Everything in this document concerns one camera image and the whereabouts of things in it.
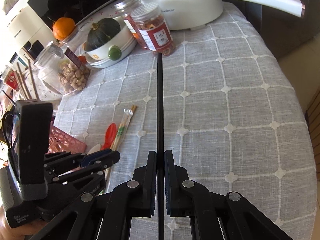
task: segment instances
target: jar lid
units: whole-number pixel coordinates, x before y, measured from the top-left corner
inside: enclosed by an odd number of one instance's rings
[[[43,67],[43,64],[50,59],[51,56],[64,57],[63,50],[56,44],[55,41],[50,41],[48,45],[40,52],[33,65],[37,68]]]
[[[114,4],[113,6],[116,8],[116,10],[121,10],[127,6],[131,6],[134,3],[140,0],[118,0],[118,3]]]
[[[76,26],[75,29],[70,33],[66,38],[64,38],[62,41],[59,41],[59,43],[68,43],[70,42],[79,32],[79,28]]]
[[[159,6],[154,3],[144,3],[132,11],[131,18],[135,22],[150,20],[161,14]]]

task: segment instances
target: black rod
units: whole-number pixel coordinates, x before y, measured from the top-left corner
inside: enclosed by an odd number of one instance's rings
[[[158,240],[164,240],[164,133],[162,54],[157,67],[157,171],[158,171]]]
[[[15,106],[16,103],[11,99],[11,97],[8,96],[8,94],[6,92],[4,92],[4,90],[2,90],[2,92],[5,94],[5,96],[11,101],[11,103]]]

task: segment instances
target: green pumpkin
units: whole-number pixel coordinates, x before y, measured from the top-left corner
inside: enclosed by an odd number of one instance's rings
[[[112,18],[104,18],[97,23],[93,23],[88,39],[84,43],[84,50],[92,51],[101,47],[116,36],[120,29],[120,24]]]

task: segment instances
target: glass jar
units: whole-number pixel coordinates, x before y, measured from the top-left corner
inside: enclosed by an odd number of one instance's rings
[[[90,70],[64,44],[50,42],[36,58],[38,78],[57,96],[83,90]]]
[[[1,80],[4,84],[8,85],[10,88],[12,88],[15,91],[19,91],[19,86],[17,83],[17,80],[14,76],[14,71],[10,67],[6,67],[4,70]]]
[[[136,38],[138,44],[143,49],[148,49],[146,42],[142,38],[135,22],[132,20],[131,12],[141,5],[141,0],[118,0],[118,3],[114,4],[114,7],[121,13],[122,19],[131,31],[132,35]]]
[[[87,35],[84,31],[82,31],[81,28],[76,27],[72,33],[68,35],[65,39],[60,41],[61,44],[65,44],[67,47],[69,47],[73,53],[75,53],[77,56],[80,56],[80,51],[77,50],[78,48],[81,48],[82,44],[86,42]]]
[[[171,55],[175,49],[169,28],[156,3],[141,4],[131,13],[139,32],[152,51]]]

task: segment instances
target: gray tablecloth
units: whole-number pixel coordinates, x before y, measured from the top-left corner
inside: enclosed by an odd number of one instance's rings
[[[172,32],[164,58],[164,145],[177,165],[210,191],[240,192],[294,240],[308,240],[316,208],[316,171],[295,92],[241,12],[203,29]],[[62,99],[55,125],[103,144],[111,122],[138,106],[108,191],[130,180],[156,150],[156,58],[137,46],[116,65],[93,71],[87,88]],[[188,218],[165,218],[165,239],[191,239]],[[130,239],[157,239],[156,215],[133,219]]]

